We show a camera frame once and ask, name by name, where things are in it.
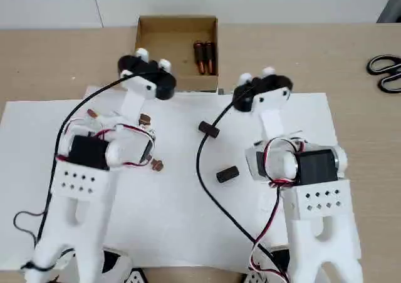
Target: scissors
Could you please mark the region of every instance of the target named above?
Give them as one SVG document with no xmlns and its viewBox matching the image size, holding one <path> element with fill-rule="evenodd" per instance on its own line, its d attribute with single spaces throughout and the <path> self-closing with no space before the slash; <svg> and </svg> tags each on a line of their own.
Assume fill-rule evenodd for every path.
<svg viewBox="0 0 401 283">
<path fill-rule="evenodd" d="M 378 61 L 391 61 L 392 65 L 383 68 L 376 68 L 375 63 Z M 391 54 L 382 54 L 376 56 L 369 61 L 366 66 L 366 70 L 370 75 L 382 75 L 384 73 L 389 74 L 385 78 L 382 78 L 377 86 L 380 90 L 386 93 L 401 93 L 401 88 L 388 88 L 386 84 L 390 81 L 395 81 L 401 78 L 401 58 L 398 56 L 393 56 Z"/>
</svg>

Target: open cardboard box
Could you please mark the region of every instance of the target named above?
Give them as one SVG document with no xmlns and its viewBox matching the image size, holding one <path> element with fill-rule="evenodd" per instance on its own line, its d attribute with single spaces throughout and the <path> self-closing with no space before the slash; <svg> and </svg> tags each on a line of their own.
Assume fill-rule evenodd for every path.
<svg viewBox="0 0 401 283">
<path fill-rule="evenodd" d="M 201 75 L 193 44 L 216 44 L 216 75 Z M 217 18 L 214 16 L 140 16 L 136 48 L 145 48 L 151 59 L 167 59 L 177 79 L 178 91 L 213 91 L 218 83 Z"/>
</svg>

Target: white 3d-printed robot arm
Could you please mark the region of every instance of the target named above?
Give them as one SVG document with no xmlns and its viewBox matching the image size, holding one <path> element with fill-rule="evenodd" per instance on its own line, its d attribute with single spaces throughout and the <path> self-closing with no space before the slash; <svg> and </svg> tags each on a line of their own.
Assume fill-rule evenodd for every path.
<svg viewBox="0 0 401 283">
<path fill-rule="evenodd" d="M 175 87 L 168 61 L 149 63 L 144 49 L 135 57 L 123 58 L 129 69 L 121 69 L 121 76 L 132 75 L 131 69 L 138 76 L 123 82 L 127 92 L 120 114 L 107 117 L 90 110 L 86 118 L 69 122 L 61 137 L 52 198 L 42 238 L 27 264 L 27 283 L 47 282 L 50 270 L 67 248 L 75 251 L 80 282 L 100 282 L 103 242 L 118 175 L 125 165 L 147 164 L 154 147 L 153 132 L 138 124 L 142 105 L 146 99 L 169 99 Z M 160 89 L 157 80 L 164 80 Z M 76 217 L 79 204 L 87 207 L 80 221 Z"/>
<path fill-rule="evenodd" d="M 331 262 L 342 282 L 362 283 L 360 241 L 352 207 L 350 181 L 344 176 L 347 167 L 342 148 L 305 142 L 301 132 L 286 136 L 281 109 L 289 99 L 292 83 L 266 68 L 260 78 L 243 74 L 234 90 L 234 107 L 256 113 L 261 120 L 263 140 L 246 150 L 253 179 L 285 179 L 292 187 L 282 192 L 288 232 L 290 263 L 288 278 L 292 283 L 325 283 L 317 277 L 325 262 Z M 266 144 L 274 139 L 287 139 L 302 146 L 294 151 L 290 142 L 276 142 L 266 159 Z M 323 223 L 315 236 L 312 222 Z M 254 282 L 249 276 L 246 282 Z"/>
</svg>

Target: white foam board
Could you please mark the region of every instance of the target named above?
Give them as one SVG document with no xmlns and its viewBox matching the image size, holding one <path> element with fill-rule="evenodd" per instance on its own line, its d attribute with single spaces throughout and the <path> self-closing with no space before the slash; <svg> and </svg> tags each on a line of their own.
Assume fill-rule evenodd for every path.
<svg viewBox="0 0 401 283">
<path fill-rule="evenodd" d="M 117 110 L 122 94 L 105 93 L 89 105 Z M 148 101 L 143 112 L 156 130 L 155 158 L 165 168 L 124 171 L 108 226 L 106 246 L 128 252 L 139 267 L 208 265 L 245 271 L 248 241 L 202 191 L 195 173 L 200 121 L 212 121 L 231 96 L 178 93 L 169 101 Z M 7 103 L 0 126 L 0 269 L 17 269 L 31 255 L 29 236 L 13 228 L 18 210 L 44 206 L 56 132 L 78 101 Z M 303 130 L 309 141 L 334 145 L 336 136 L 323 93 L 293 94 L 282 113 L 287 132 Z M 208 140 L 200 169 L 216 198 L 252 234 L 264 226 L 275 200 L 267 184 L 254 182 L 244 151 L 261 137 L 257 119 L 230 111 Z M 236 165 L 240 176 L 219 184 L 216 172 Z M 39 220 L 21 217 L 37 232 Z M 287 244 L 283 210 L 269 231 L 267 246 Z"/>
</svg>

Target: light wood tabletop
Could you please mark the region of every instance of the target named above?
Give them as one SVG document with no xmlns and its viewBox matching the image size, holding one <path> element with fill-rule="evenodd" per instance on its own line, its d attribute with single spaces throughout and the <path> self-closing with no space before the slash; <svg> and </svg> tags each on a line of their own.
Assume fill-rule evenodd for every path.
<svg viewBox="0 0 401 283">
<path fill-rule="evenodd" d="M 401 98 L 380 92 L 378 77 L 365 66 L 378 54 L 400 55 L 400 37 L 399 24 L 219 25 L 221 88 L 230 90 L 241 73 L 256 75 L 272 65 L 293 80 L 294 92 L 327 94 L 338 141 L 348 154 L 367 283 L 390 282 L 399 274 Z M 0 113 L 8 100 L 80 98 L 86 86 L 114 80 L 118 58 L 134 44 L 135 28 L 0 31 Z M 147 274 L 150 283 L 240 278 L 203 267 Z M 6 282 L 23 280 L 0 274 L 0 283 Z"/>
</svg>

